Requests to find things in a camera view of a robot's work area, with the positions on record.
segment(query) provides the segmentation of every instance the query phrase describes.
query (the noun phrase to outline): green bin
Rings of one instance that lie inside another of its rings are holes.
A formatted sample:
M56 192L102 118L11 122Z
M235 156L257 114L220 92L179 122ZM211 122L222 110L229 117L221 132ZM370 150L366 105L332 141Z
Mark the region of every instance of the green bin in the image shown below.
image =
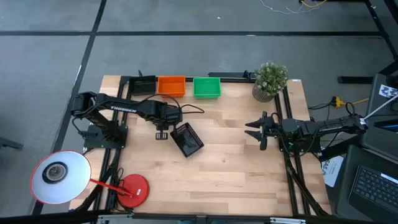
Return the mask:
M193 95L196 99L217 99L221 96L220 78L193 78Z

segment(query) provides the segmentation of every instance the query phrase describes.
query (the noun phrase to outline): potted plant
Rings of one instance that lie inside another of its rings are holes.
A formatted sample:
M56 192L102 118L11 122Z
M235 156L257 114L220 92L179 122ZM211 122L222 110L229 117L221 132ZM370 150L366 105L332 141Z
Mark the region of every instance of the potted plant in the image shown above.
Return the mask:
M267 62L260 69L254 70L256 83L253 86L253 97L260 102L271 101L276 94L286 87L286 66Z

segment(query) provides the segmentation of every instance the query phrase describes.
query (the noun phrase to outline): wooden tabletop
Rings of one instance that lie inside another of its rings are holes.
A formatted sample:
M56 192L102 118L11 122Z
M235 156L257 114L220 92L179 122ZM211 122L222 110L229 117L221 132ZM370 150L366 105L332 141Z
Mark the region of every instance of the wooden tabletop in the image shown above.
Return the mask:
M99 92L116 96L119 80L120 76L104 76ZM222 94L218 99L196 100L192 83L186 83L185 96L177 98L177 101L206 111L183 116L183 123L189 122L205 144L188 158L183 156L170 136L169 140L156 141L156 129L152 123L135 114L128 115L129 132L119 167L124 169L123 177L140 174L150 185L147 201L136 207L135 212L292 215L284 159L277 140L268 138L267 150L260 151L259 143L244 133L250 129L244 124L259 119L263 111L268 114L276 112L274 100L261 103L253 98L252 86L251 83L221 83ZM309 120L301 81L289 80L288 92L293 117ZM143 98L145 96L132 97L137 101ZM161 97L153 100L173 104L173 101ZM280 100L286 118L282 94ZM113 112L102 113L111 119ZM104 149L95 149L86 155L93 179L100 176L103 154ZM302 166L309 191L330 213L320 163L313 155L307 154L302 157ZM94 186L89 183L86 190L71 201L70 208L79 206ZM106 191L104 189L101 208L104 207ZM296 195L299 210L303 212L297 187Z

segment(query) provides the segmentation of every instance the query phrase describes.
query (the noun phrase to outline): white paper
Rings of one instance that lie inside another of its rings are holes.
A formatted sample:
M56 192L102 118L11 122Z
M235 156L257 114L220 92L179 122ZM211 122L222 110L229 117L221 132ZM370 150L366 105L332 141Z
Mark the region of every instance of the white paper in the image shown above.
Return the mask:
M340 171L343 160L344 157L336 156L322 162L323 180L329 187L335 186L337 175Z
M390 98L392 96L395 96L397 93L398 90L393 87L389 87L383 84L380 85L379 95Z

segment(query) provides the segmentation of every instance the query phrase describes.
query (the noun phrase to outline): plant pot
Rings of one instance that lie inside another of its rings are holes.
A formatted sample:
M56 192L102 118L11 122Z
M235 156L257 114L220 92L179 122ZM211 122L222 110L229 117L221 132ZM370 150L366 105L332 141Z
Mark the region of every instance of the plant pot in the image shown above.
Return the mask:
M270 102L274 98L274 95L262 91L261 88L258 87L257 82L254 84L251 93L253 94L254 99L260 102Z

